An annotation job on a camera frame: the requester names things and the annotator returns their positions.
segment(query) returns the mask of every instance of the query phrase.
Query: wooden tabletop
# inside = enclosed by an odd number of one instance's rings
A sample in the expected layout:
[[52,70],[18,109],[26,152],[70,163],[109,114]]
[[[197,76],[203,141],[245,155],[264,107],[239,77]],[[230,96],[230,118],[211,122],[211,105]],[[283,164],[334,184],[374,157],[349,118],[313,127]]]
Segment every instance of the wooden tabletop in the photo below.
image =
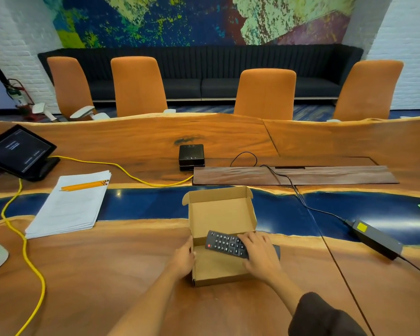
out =
[[[299,189],[420,197],[420,118],[305,123],[203,114],[21,124],[55,143],[56,154],[119,163],[132,175],[155,183],[190,176],[178,170],[179,145],[202,143],[209,166],[228,166],[243,151],[276,166],[344,166],[355,164],[353,158],[364,165],[373,160],[388,166],[400,184]],[[13,125],[0,122],[0,133]],[[234,165],[252,166],[252,161],[243,155]],[[45,180],[25,181],[24,194],[50,192],[60,175],[107,169],[112,170],[110,188],[146,187],[111,166],[62,160]],[[1,176],[0,198],[14,193],[17,186],[15,177]],[[261,189],[292,194],[278,186]],[[24,230],[32,218],[17,216],[12,221]],[[97,222],[92,230],[31,240],[30,257],[45,275],[47,297],[28,328],[35,335],[106,335],[189,233],[188,221],[182,218],[130,219]],[[317,236],[272,238],[280,244],[281,262],[293,280],[347,311],[367,333],[372,334],[370,326],[375,335],[420,335],[420,273],[410,265],[387,261],[363,244],[328,235],[324,239],[329,249]],[[18,237],[1,223],[0,244],[10,252],[0,267],[0,335],[7,335],[28,318],[39,297],[39,282],[22,259]],[[404,252],[420,266],[420,252],[410,247]],[[215,323],[219,335],[286,335],[290,320],[273,291],[256,280],[193,288],[185,278],[175,290],[162,335],[195,335],[196,331],[214,335]]]

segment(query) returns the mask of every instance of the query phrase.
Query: live edge wood table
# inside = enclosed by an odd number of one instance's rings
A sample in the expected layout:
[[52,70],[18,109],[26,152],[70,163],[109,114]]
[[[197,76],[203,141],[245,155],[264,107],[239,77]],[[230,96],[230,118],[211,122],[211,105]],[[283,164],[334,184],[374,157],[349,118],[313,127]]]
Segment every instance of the live edge wood table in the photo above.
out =
[[[313,207],[361,218],[399,238],[403,254],[420,266],[420,118],[310,123],[161,114],[21,124],[55,143],[56,154],[119,163],[154,183],[191,175],[179,172],[177,162],[179,145],[187,143],[204,144],[208,166],[228,166],[243,151],[280,166],[370,160],[387,165],[400,184],[299,189]],[[0,122],[0,133],[13,125]],[[234,164],[253,162],[243,155]],[[59,176],[106,169],[112,181],[93,229],[29,242],[30,258],[46,278],[47,296],[26,335],[106,335],[190,234],[180,200],[197,189],[191,182],[151,189],[112,166],[66,160],[44,181],[24,182],[8,216],[24,230]],[[15,177],[0,177],[0,209],[17,188]],[[419,271],[352,240],[339,221],[308,212],[288,187],[253,190],[257,229],[280,244],[282,266],[298,285],[347,311],[370,335],[420,335]],[[22,259],[21,241],[1,220],[0,244],[10,253],[0,267],[0,335],[13,335],[36,305],[40,284]],[[174,291],[161,334],[286,335],[290,321],[274,292],[256,280],[194,288],[185,278]]]

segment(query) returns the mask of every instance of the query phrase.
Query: remote control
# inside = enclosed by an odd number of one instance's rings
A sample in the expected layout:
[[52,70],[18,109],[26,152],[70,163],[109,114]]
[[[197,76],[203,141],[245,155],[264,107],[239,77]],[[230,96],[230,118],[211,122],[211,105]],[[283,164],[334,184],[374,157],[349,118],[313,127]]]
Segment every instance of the remote control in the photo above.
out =
[[[280,246],[274,245],[274,248],[280,259]],[[238,237],[221,232],[209,231],[207,234],[206,249],[249,259],[246,246]]]

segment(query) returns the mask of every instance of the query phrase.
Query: tablet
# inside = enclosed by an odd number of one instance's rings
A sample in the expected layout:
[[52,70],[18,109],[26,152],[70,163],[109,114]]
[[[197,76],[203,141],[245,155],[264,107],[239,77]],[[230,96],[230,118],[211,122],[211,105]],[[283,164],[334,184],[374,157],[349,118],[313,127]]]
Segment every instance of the tablet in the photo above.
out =
[[47,157],[56,145],[16,125],[0,135],[0,169],[27,180],[40,180],[47,173]]

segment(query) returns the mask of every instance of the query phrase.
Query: abstract painting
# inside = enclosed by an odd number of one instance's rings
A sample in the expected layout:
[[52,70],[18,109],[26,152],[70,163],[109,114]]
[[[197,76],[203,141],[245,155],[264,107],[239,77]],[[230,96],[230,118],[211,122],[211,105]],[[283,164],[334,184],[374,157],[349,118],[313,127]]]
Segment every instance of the abstract painting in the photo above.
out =
[[355,0],[44,0],[65,48],[339,43]]

